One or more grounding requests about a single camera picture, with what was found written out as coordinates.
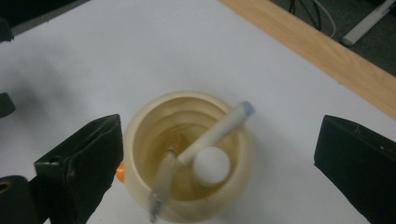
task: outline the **white table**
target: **white table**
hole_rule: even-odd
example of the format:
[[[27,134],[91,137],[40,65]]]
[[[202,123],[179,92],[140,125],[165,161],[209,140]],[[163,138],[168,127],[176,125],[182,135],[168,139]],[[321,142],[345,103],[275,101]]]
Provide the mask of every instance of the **white table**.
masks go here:
[[[93,119],[122,128],[169,91],[230,105],[249,100],[256,163],[245,194],[204,223],[367,223],[313,163],[324,115],[396,140],[396,121],[217,1],[91,1],[0,44],[0,176],[35,176],[33,162]],[[89,223],[149,223],[115,180]]]

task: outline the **wooden board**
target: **wooden board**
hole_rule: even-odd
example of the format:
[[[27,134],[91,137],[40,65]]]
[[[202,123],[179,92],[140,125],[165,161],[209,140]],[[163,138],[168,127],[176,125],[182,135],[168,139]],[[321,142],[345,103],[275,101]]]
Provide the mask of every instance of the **wooden board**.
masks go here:
[[[268,0],[220,2],[396,119],[396,77]]]

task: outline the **white ball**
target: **white ball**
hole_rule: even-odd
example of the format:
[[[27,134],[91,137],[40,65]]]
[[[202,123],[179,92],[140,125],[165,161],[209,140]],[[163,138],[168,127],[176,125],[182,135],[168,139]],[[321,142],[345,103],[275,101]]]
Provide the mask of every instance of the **white ball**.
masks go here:
[[[218,147],[206,147],[194,158],[193,170],[208,184],[218,184],[230,173],[231,163],[227,154]]]

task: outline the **orange tip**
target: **orange tip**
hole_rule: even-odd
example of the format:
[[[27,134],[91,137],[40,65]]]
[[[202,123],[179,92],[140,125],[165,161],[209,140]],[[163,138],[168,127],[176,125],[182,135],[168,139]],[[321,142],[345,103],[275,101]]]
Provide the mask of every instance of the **orange tip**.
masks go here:
[[[121,183],[124,182],[125,169],[124,169],[123,161],[120,163],[119,168],[117,168],[116,177]]]

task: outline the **white marker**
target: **white marker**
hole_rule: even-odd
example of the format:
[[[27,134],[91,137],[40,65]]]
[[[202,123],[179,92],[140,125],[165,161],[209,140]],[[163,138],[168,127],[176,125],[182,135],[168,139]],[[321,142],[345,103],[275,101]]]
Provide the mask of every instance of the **white marker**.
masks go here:
[[[200,150],[214,146],[217,142],[243,124],[253,113],[254,108],[247,101],[236,105],[230,113],[225,115],[223,119],[217,122],[186,150],[184,150],[177,157],[177,160],[181,164],[188,165]]]

